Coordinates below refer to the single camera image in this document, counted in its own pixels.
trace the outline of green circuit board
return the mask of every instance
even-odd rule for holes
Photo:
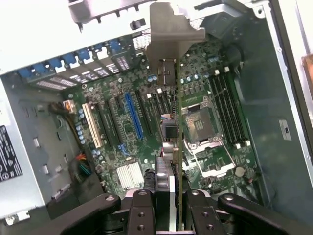
[[[191,187],[211,192],[232,188],[243,179],[236,177],[233,170],[229,170],[223,177],[204,178],[194,160],[195,157],[203,171],[219,169],[231,163],[227,151],[236,165],[245,169],[247,178],[253,176],[256,168],[251,146],[242,144],[240,149],[234,148],[232,141],[234,136],[239,134],[235,130],[232,134],[225,125],[233,127],[236,122],[221,116],[223,111],[230,111],[227,107],[219,107],[214,97],[216,92],[219,94],[219,91],[216,91],[218,86],[212,80],[214,71],[222,70],[223,64],[226,63],[219,55],[220,49],[220,42],[213,37],[208,37],[204,43],[193,45],[181,59],[179,73],[182,108],[198,104],[207,97],[211,109],[215,112],[212,123],[216,124],[213,124],[213,129],[219,129],[224,133],[222,136],[228,137],[223,138],[227,150],[223,146],[218,146],[206,149],[195,156],[185,148],[182,150],[184,161],[189,165],[184,167]],[[134,69],[66,90],[63,94],[65,99],[73,96],[71,99],[77,110],[75,124],[83,129],[85,145],[93,153],[97,174],[107,191],[120,196],[125,194],[126,188],[141,188],[143,181],[139,174],[143,175],[145,170],[154,169],[155,156],[160,156],[162,151],[161,115],[171,113],[171,94],[175,92],[168,87],[157,85],[156,76],[150,74],[144,55],[138,60],[138,66]],[[245,119],[235,94],[232,74],[230,72],[224,74],[224,78],[228,84],[227,93],[234,94],[232,104],[239,113],[237,119],[241,123],[244,135],[241,140],[248,140]],[[102,139],[100,148],[95,147],[89,125],[84,118],[82,105],[85,103],[91,104],[91,113]],[[137,122],[134,121],[133,115],[137,116]],[[209,116],[213,116],[212,110],[209,111]],[[184,123],[186,118],[183,116],[182,120],[183,131],[188,136],[188,128]],[[129,182],[127,170],[133,171],[131,178],[136,179]]]

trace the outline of motherboard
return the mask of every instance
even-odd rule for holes
[[[233,188],[256,171],[234,74],[221,46],[208,36],[179,62],[182,167],[191,188],[211,193]],[[143,187],[144,172],[162,154],[162,122],[177,109],[174,91],[158,85],[144,54],[137,59],[133,69],[63,93],[105,190],[121,197]]]

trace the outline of warning label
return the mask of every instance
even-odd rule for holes
[[[0,126],[0,182],[23,175],[5,126]]]

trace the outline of screw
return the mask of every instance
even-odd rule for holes
[[[146,192],[146,191],[140,191],[138,194],[139,194],[139,195],[146,195],[147,192]]]
[[[229,196],[229,195],[226,195],[226,196],[225,196],[225,199],[226,199],[227,201],[232,201],[232,200],[234,200],[234,198],[233,198],[232,196]]]
[[[192,190],[191,193],[192,195],[195,195],[195,196],[199,195],[199,192],[197,190]]]
[[[114,197],[112,197],[112,196],[108,196],[107,198],[106,198],[106,201],[113,201],[114,200]]]

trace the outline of white pci slot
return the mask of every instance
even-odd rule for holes
[[[91,113],[90,104],[83,104],[83,110],[84,110],[85,117],[86,117],[86,120],[88,122],[88,126],[90,129],[91,135],[92,135],[94,146],[96,148],[100,148],[102,146],[102,141],[100,138],[98,128],[97,128],[96,123],[94,121],[93,115]]]

